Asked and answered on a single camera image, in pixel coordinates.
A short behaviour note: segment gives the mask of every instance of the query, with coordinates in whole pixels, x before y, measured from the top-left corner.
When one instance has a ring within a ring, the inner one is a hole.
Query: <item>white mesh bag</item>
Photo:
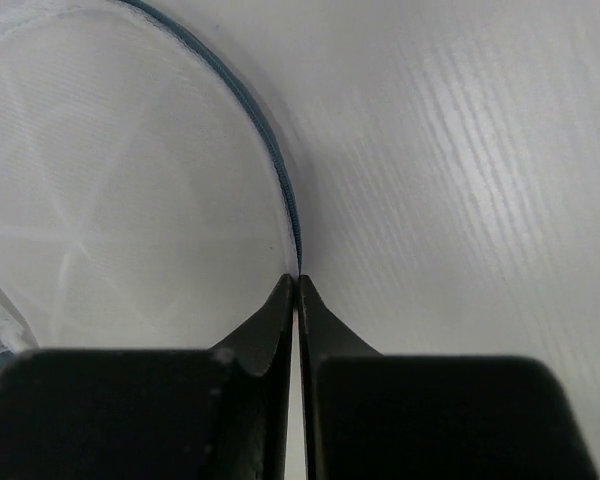
[[[41,346],[207,347],[297,274],[271,127],[141,2],[0,6],[0,290]]]

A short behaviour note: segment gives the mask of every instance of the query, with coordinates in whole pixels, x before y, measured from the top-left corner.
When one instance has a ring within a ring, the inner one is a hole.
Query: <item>white mesh fabric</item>
[[[223,81],[105,0],[0,12],[0,288],[40,345],[204,347],[297,272]]]

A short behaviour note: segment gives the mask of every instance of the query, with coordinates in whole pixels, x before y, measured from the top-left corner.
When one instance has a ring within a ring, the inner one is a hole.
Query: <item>white surface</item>
[[[542,359],[600,470],[600,0],[152,3],[285,119],[335,313],[383,351]]]
[[[0,16],[0,289],[41,346],[217,342],[297,268],[259,134],[137,12],[27,5]]]

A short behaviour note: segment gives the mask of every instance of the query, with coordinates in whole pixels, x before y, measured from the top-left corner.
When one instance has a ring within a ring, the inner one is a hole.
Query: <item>wood grain texture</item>
[[[600,469],[600,0],[157,3],[282,117],[334,312],[387,352],[545,361]]]

